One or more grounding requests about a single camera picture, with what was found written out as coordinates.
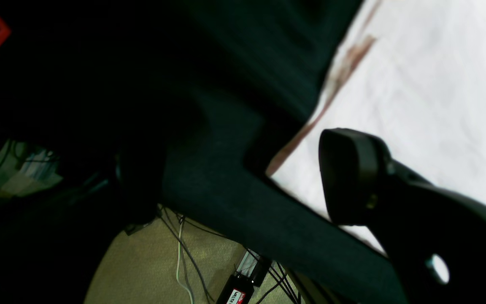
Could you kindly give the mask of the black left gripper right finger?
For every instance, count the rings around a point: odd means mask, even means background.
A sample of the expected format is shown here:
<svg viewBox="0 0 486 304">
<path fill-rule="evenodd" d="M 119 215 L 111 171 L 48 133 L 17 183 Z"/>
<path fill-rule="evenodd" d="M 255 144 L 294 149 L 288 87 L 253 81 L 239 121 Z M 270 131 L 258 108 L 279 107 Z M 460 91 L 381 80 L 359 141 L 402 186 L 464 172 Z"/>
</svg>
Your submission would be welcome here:
<svg viewBox="0 0 486 304">
<path fill-rule="evenodd" d="M 319 138 L 330 221 L 366 226 L 411 304 L 486 304 L 486 206 L 395 161 L 377 136 L 346 128 Z"/>
</svg>

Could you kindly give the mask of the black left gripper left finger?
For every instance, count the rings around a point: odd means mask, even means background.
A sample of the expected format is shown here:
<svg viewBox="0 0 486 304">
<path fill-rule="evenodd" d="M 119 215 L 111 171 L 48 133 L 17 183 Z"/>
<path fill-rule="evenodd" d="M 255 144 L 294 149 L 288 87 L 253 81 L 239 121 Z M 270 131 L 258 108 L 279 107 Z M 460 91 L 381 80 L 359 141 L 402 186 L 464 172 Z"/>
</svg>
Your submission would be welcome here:
<svg viewBox="0 0 486 304">
<path fill-rule="evenodd" d="M 0 304 L 82 304 L 113 239 L 156 218 L 165 159 L 134 141 L 82 181 L 0 198 Z"/>
</svg>

